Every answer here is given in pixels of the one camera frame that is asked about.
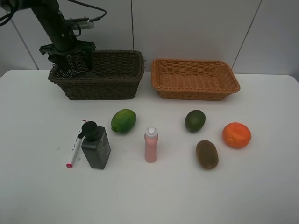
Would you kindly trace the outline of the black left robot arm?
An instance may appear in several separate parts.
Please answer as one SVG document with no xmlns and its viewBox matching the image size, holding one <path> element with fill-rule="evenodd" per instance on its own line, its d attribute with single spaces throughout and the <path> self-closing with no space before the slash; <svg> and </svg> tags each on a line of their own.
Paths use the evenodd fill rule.
<svg viewBox="0 0 299 224">
<path fill-rule="evenodd" d="M 77 39 L 56 0 L 2 0 L 0 7 L 9 11 L 9 14 L 0 19 L 2 26 L 17 11 L 28 8 L 32 10 L 52 42 L 39 48 L 42 55 L 48 55 L 50 62 L 68 71 L 71 69 L 71 58 L 78 56 L 89 70 L 92 69 L 91 53 L 95 51 L 95 44 Z"/>
</svg>

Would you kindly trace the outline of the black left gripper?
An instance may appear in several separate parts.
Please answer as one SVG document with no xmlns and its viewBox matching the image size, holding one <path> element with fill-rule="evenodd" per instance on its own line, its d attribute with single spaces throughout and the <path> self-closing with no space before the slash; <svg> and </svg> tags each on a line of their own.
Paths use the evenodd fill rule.
<svg viewBox="0 0 299 224">
<path fill-rule="evenodd" d="M 52 44 L 39 48 L 42 55 L 49 54 L 48 60 L 57 65 L 64 72 L 69 71 L 68 55 L 81 52 L 81 59 L 86 67 L 92 69 L 92 51 L 95 50 L 94 42 L 80 41 L 73 35 L 50 35 Z"/>
</svg>

